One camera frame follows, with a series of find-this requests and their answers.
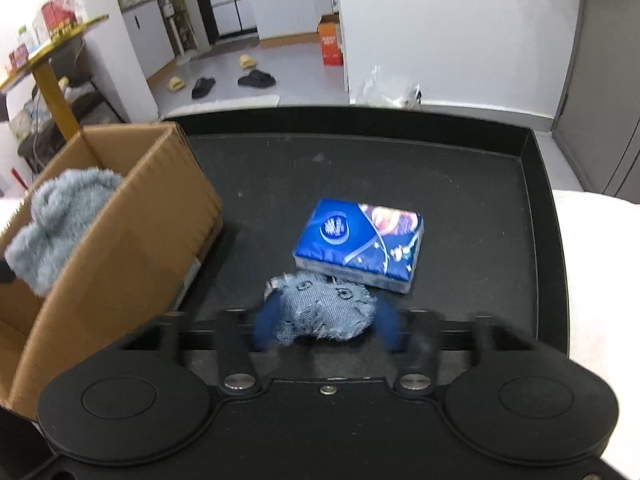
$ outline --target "gray fluffy cloth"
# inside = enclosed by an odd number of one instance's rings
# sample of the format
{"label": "gray fluffy cloth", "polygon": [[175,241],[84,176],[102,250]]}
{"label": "gray fluffy cloth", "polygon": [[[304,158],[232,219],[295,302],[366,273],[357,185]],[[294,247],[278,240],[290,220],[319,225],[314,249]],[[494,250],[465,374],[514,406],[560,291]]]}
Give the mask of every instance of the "gray fluffy cloth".
{"label": "gray fluffy cloth", "polygon": [[122,182],[111,170],[66,170],[47,180],[31,199],[31,223],[4,252],[16,276],[46,297],[100,209]]}

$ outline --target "orange box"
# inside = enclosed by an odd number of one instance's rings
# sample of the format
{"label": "orange box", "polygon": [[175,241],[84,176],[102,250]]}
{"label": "orange box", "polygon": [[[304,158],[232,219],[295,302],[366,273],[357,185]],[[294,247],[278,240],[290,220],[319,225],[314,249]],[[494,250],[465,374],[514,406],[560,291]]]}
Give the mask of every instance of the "orange box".
{"label": "orange box", "polygon": [[335,14],[324,15],[318,24],[318,36],[320,37],[322,63],[325,66],[343,65],[344,59],[340,49],[342,46],[340,18]]}

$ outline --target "gray cabinet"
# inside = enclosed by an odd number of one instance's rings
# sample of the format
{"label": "gray cabinet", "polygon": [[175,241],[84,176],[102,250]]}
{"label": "gray cabinet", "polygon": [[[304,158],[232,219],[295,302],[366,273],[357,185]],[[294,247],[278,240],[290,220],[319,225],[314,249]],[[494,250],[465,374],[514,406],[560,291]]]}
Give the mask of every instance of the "gray cabinet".
{"label": "gray cabinet", "polygon": [[629,202],[638,202],[638,197],[640,197],[640,160],[637,158],[616,196],[629,200]]}
{"label": "gray cabinet", "polygon": [[[640,151],[640,0],[584,0],[553,134],[586,190],[616,196]],[[625,198],[640,202],[629,184]]]}

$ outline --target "tile floor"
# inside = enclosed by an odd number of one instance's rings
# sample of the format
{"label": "tile floor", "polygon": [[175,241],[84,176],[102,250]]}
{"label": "tile floor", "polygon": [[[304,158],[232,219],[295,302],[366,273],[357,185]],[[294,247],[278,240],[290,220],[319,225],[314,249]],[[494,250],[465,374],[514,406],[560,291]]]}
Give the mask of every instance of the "tile floor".
{"label": "tile floor", "polygon": [[[238,86],[238,78],[244,75],[238,65],[241,54],[250,54],[258,62],[257,67],[276,78],[276,86],[269,89],[254,89]],[[153,89],[154,97],[162,115],[174,108],[194,104],[191,88],[199,77],[214,77],[216,85],[210,94],[197,103],[223,99],[254,97],[277,94],[280,103],[347,105],[349,96],[344,91],[344,72],[341,66],[323,66],[320,47],[315,43],[297,44],[279,48],[246,48],[216,56],[195,59],[179,66],[173,74],[184,80],[186,88],[169,92],[167,76]],[[556,146],[550,134],[536,134],[546,170],[553,189],[582,191],[582,186],[571,167]]]}

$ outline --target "denim cloth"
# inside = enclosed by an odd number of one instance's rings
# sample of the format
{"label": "denim cloth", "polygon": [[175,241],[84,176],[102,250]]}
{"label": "denim cloth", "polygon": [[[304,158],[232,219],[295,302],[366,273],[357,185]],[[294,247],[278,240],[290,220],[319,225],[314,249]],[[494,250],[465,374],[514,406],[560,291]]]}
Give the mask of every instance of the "denim cloth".
{"label": "denim cloth", "polygon": [[376,299],[356,283],[299,272],[272,278],[266,296],[280,296],[278,343],[290,345],[301,335],[346,341],[373,321]]}

